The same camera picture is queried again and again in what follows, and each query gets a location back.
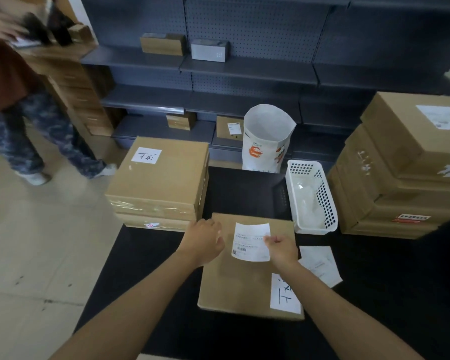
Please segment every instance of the shopping bag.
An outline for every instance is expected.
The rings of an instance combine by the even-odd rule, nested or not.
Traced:
[[[296,125],[271,104],[250,108],[243,119],[242,169],[279,173]]]

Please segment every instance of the black tabletop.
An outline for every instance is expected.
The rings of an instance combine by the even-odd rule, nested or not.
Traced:
[[[210,167],[204,218],[213,212],[291,220],[285,176]],[[155,270],[182,233],[123,226],[78,321],[81,328]],[[450,358],[450,223],[419,240],[296,235],[297,245],[330,246],[343,282],[334,290],[426,359]],[[336,359],[306,315],[278,321],[197,307],[202,270],[180,287],[143,353],[178,359]]]

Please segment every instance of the white sneaker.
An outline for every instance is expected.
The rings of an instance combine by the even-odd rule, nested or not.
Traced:
[[[28,183],[32,186],[41,186],[42,184],[47,183],[52,177],[45,173],[35,173],[35,174],[21,174],[19,172],[15,172],[19,177],[24,178]]]
[[[115,175],[115,172],[117,171],[117,165],[114,163],[111,164],[107,164],[105,168],[103,168],[103,170],[98,173],[96,176],[94,176],[93,178],[98,178],[98,177],[103,177],[103,176],[113,176]]]

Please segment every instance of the forearm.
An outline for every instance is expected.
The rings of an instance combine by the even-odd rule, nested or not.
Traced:
[[[37,6],[21,0],[0,0],[0,12],[21,18],[27,12],[35,12]]]
[[[298,262],[279,272],[340,359],[422,359],[397,335],[336,294]]]
[[[178,288],[195,269],[189,257],[172,254],[72,336],[53,360],[135,360]]]

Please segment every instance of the white plastic basket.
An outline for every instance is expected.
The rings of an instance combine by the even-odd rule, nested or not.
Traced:
[[[302,175],[311,175],[323,179],[322,184],[317,190],[317,198],[319,205],[325,212],[325,228],[307,228],[300,224],[301,220],[296,192],[299,189],[297,181]],[[294,230],[297,234],[325,235],[327,232],[337,229],[337,210],[322,164],[308,160],[289,160],[285,180],[288,189],[288,198],[290,199],[290,208],[292,210]]]

